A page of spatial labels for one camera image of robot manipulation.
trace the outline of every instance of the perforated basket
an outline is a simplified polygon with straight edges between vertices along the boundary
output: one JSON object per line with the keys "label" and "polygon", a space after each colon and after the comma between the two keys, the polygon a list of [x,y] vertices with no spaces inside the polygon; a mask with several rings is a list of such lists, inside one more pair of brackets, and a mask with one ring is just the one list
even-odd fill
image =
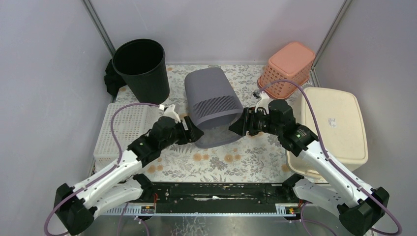
{"label": "perforated basket", "polygon": [[[119,151],[110,131],[113,114],[126,104],[112,103],[107,107],[100,134],[94,149],[95,167],[100,170],[117,159]],[[114,129],[121,149],[152,128],[160,117],[160,110],[149,106],[132,106],[120,111],[115,117]]]}
{"label": "perforated basket", "polygon": [[[258,87],[275,81],[287,79],[299,85],[308,80],[309,70],[313,64],[315,54],[299,42],[289,43],[279,50],[269,60],[264,73],[258,79]],[[286,99],[297,90],[290,83],[275,83],[269,86],[265,92],[275,99]]]}

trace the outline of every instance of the black bin rim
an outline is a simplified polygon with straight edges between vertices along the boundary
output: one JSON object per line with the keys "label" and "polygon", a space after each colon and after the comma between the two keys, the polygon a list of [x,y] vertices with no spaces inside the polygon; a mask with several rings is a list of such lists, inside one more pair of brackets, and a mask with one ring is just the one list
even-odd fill
{"label": "black bin rim", "polygon": [[[150,42],[150,43],[154,43],[156,44],[161,50],[162,50],[162,58],[161,61],[158,63],[158,65],[156,65],[152,70],[149,70],[147,72],[141,73],[141,74],[135,74],[135,75],[130,75],[130,74],[125,74],[120,72],[115,65],[115,61],[117,59],[117,56],[120,54],[120,52],[122,52],[126,47],[130,46],[131,44],[137,43],[137,42]],[[119,74],[119,75],[126,75],[126,76],[136,76],[136,75],[145,75],[145,74],[149,74],[151,72],[153,72],[154,70],[157,70],[159,68],[159,66],[165,63],[165,50],[164,47],[162,47],[162,45],[158,42],[156,42],[155,40],[152,39],[148,39],[148,38],[139,38],[139,39],[135,39],[132,41],[129,41],[127,43],[124,43],[123,45],[121,45],[115,52],[113,59],[112,59],[112,66],[114,68],[114,70]]]}

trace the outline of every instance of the tabletop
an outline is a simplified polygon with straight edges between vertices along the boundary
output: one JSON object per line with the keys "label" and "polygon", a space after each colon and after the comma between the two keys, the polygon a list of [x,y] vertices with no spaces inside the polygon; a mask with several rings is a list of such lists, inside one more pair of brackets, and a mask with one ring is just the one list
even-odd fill
{"label": "tabletop", "polygon": [[[256,105],[257,99],[252,92],[257,89],[256,81],[264,70],[262,65],[168,65],[170,95],[164,104],[175,104],[180,117],[186,116],[189,110],[184,78],[192,71],[209,67],[220,67],[224,71],[243,107]],[[311,86],[308,81],[302,87]],[[287,102],[292,105],[298,96],[299,91]],[[129,87],[124,86],[115,102],[126,104],[138,100]],[[151,181],[281,183],[292,175],[286,158],[286,151],[277,137],[261,132],[209,149],[200,149],[194,144],[170,146],[145,167],[144,173]]]}

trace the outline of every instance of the robotic arm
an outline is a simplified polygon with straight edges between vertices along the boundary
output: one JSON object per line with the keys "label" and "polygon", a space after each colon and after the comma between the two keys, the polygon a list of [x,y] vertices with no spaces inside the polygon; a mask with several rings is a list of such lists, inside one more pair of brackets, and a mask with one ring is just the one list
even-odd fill
{"label": "robotic arm", "polygon": [[269,102],[266,93],[261,92],[259,95],[261,100],[258,104],[244,108],[240,119],[229,130],[241,136],[246,133],[257,135],[260,131],[278,136],[283,148],[313,166],[335,191],[311,183],[298,174],[291,176],[284,185],[292,189],[299,199],[315,203],[339,217],[342,225],[352,234],[364,235],[385,212],[361,188],[372,193],[385,207],[388,204],[388,192],[382,187],[372,188],[327,151],[334,164],[360,185],[356,187],[330,164],[323,154],[318,137],[308,127],[296,123],[293,110],[285,100]]}
{"label": "robotic arm", "polygon": [[190,117],[184,117],[181,122],[174,108],[174,105],[169,106],[164,116],[159,118],[147,134],[140,136],[127,147],[120,160],[113,161],[73,187],[65,183],[57,189],[54,206],[83,189],[56,211],[71,235],[84,231],[95,218],[111,208],[151,195],[152,183],[144,174],[135,175],[119,186],[115,185],[157,159],[161,150],[166,147],[192,143],[204,135]]}

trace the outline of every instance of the gray floor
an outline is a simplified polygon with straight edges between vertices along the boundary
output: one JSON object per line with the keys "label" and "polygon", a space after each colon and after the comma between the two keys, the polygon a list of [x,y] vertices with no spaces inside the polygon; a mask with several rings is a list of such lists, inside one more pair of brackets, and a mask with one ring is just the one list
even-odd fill
{"label": "gray floor", "polygon": [[[316,206],[307,206],[306,219],[331,227],[338,236],[351,236],[339,220]],[[116,236],[118,216],[100,216],[83,236]],[[151,236],[307,236],[301,223],[276,217],[153,217],[146,221]],[[145,227],[131,216],[123,217],[120,236],[146,236]],[[328,230],[307,223],[312,235],[331,236]]]}

